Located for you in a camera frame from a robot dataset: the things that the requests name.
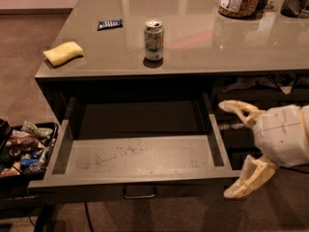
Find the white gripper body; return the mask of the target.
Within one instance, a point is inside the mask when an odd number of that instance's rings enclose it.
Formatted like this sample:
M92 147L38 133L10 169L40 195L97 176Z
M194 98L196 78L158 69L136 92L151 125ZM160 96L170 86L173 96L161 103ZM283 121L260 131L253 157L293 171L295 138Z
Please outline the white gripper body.
M254 143L281 166L309 162L309 106L287 105L267 110L253 127Z

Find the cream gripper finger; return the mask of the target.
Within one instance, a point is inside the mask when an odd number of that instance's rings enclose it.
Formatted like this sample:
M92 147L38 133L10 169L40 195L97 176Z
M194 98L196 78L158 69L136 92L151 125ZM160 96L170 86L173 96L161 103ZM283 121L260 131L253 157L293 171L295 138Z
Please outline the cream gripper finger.
M241 199L249 195L270 180L278 168L276 162L265 156L255 159L248 155L239 173L239 178L224 191L224 197Z
M264 111L257 106L244 101L221 101L218 107L225 112L237 115L243 124L250 129L256 125L257 120L264 113Z

